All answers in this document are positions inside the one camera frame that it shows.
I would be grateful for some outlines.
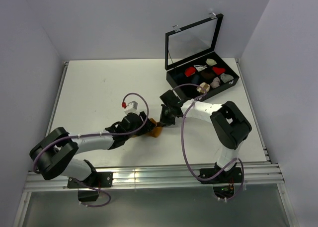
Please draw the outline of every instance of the gray wall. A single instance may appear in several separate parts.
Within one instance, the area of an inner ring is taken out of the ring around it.
[[[217,52],[241,57],[269,0],[28,0],[65,60],[163,58],[164,34],[225,15]]]
[[[241,68],[301,226],[318,226],[318,3],[270,0]]]
[[[11,226],[31,159],[44,136],[61,60],[26,0],[0,0],[1,226]]]

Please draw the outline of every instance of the black box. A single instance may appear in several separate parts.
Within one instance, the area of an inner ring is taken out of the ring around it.
[[[217,88],[210,86],[210,90],[201,101],[236,85],[239,79],[239,76],[214,51],[222,19],[223,14],[214,15],[181,28],[175,26],[174,31],[165,34],[166,79],[173,88],[181,84],[192,83],[195,75],[199,76],[196,77],[196,84],[200,85],[203,82],[210,84],[213,78],[204,78],[201,75],[202,71],[196,70],[195,74],[189,77],[184,74],[187,68],[194,67],[194,65],[207,65],[207,58],[215,60],[217,64],[207,66],[204,69],[205,73],[219,77],[212,70],[212,67],[218,67],[224,68],[225,74],[233,76],[233,79],[226,83],[220,79],[221,83]],[[191,99],[202,94],[194,86],[183,86],[175,91],[181,99]]]

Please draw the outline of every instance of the tabletop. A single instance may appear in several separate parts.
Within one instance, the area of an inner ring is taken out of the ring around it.
[[[234,58],[224,61],[239,75]],[[125,116],[122,99],[129,92],[142,95],[150,109],[150,118],[159,121],[160,95],[171,89],[166,81],[164,59],[70,61],[55,110],[51,130],[64,127],[73,134],[99,132]],[[138,112],[145,111],[142,100],[130,96],[126,102],[138,102]],[[207,103],[233,101],[251,123],[252,131],[239,151],[243,162],[266,161],[263,146],[241,79],[237,84],[206,100]],[[128,140],[111,150],[77,154],[94,166],[156,166],[184,164],[180,139],[181,119],[163,129],[158,138],[142,136]],[[188,118],[184,130],[185,148],[192,164],[217,161],[222,144],[211,123]]]

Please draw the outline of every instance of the transparent lid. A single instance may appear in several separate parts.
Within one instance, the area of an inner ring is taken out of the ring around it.
[[[179,32],[172,31],[167,33],[166,70],[173,68],[170,66],[172,62],[176,63],[203,51],[213,51],[215,46],[213,41],[214,39],[216,41],[215,35],[218,35],[219,27],[221,26],[221,23],[218,23],[219,17],[220,14],[217,15],[217,19],[204,19],[182,27]]]

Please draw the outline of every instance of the purple cable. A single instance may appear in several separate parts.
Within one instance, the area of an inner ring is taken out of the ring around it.
[[[79,185],[81,185],[83,187],[86,187],[86,188],[94,190],[94,191],[98,191],[99,193],[104,193],[106,196],[108,196],[108,201],[106,201],[103,204],[100,204],[100,205],[89,205],[89,204],[85,204],[85,203],[81,202],[82,205],[95,208],[95,207],[103,207],[103,206],[106,206],[106,205],[109,204],[109,202],[111,200],[111,196],[110,196],[110,194],[108,192],[106,192],[104,190],[101,190],[101,189],[97,189],[97,188],[91,187],[91,186],[86,186],[84,183],[82,183],[81,181],[79,181],[79,180],[77,180],[75,178],[74,178],[74,181],[77,182]]]
[[[145,103],[146,105],[146,109],[147,109],[147,118],[144,120],[143,124],[137,128],[136,130],[134,131],[131,131],[131,132],[127,132],[127,133],[121,133],[121,134],[112,134],[112,133],[103,133],[101,134],[102,136],[107,136],[107,135],[113,135],[113,136],[121,136],[121,135],[130,135],[130,134],[133,134],[137,131],[139,131],[147,122],[147,119],[149,117],[149,106],[146,102],[146,100],[139,94],[137,93],[128,93],[125,95],[125,97],[123,98],[123,102],[125,102],[125,99],[129,96],[129,95],[136,95],[138,97],[140,97],[143,102]],[[81,135],[80,137],[81,138],[87,138],[87,137],[95,137],[95,136],[100,136],[100,133],[93,133],[93,134],[84,134],[84,135]],[[67,137],[63,137],[63,138],[60,138],[60,139],[57,139],[55,140],[54,142],[50,143],[49,145],[47,145],[45,148],[43,148],[43,150],[36,156],[36,158],[34,159],[34,162],[33,162],[33,166],[32,166],[32,171],[34,171],[35,173],[40,173],[39,171],[36,170],[36,164],[37,162],[39,161],[40,157],[42,156],[43,153],[45,153],[48,149],[54,147],[56,144],[58,144],[60,141],[64,141],[64,140],[67,140],[67,139],[75,139],[75,138],[78,138],[78,135],[73,135],[73,136],[67,136]]]
[[[187,83],[187,84],[181,84],[181,85],[178,85],[177,87],[175,87],[173,90],[179,88],[179,87],[182,87],[182,86],[186,86],[186,85],[192,85],[192,86],[196,86],[196,87],[200,87],[199,85],[197,84],[191,84],[191,83]],[[203,89],[205,91],[204,94],[196,97],[194,100],[198,100],[200,99],[201,97],[205,96],[207,94],[206,90]],[[183,117],[182,117],[182,123],[181,123],[181,148],[182,148],[182,154],[183,154],[183,158],[184,158],[184,161],[185,161],[185,164],[188,168],[188,170],[190,171],[190,173],[198,180],[198,181],[210,181],[214,178],[216,178],[218,175],[221,174],[222,171],[224,171],[229,165],[231,165],[233,162],[239,160],[240,164],[241,164],[241,168],[242,168],[242,182],[240,184],[240,187],[238,189],[238,191],[230,198],[227,198],[227,200],[230,200],[232,198],[234,198],[239,192],[241,192],[242,188],[243,188],[243,184],[244,184],[244,167],[243,167],[243,162],[241,161],[241,159],[239,158],[234,158],[232,159],[229,163],[227,163],[221,170],[219,170],[217,173],[215,173],[213,176],[209,177],[209,178],[201,178],[199,176],[197,176],[194,171],[191,169],[191,166],[188,162],[188,159],[187,159],[187,156],[186,156],[186,153],[185,153],[185,147],[184,147],[184,123],[185,123],[185,118],[186,118],[186,115],[187,113],[190,111],[190,109],[194,106],[194,102],[186,109],[186,111],[184,112],[183,114]]]

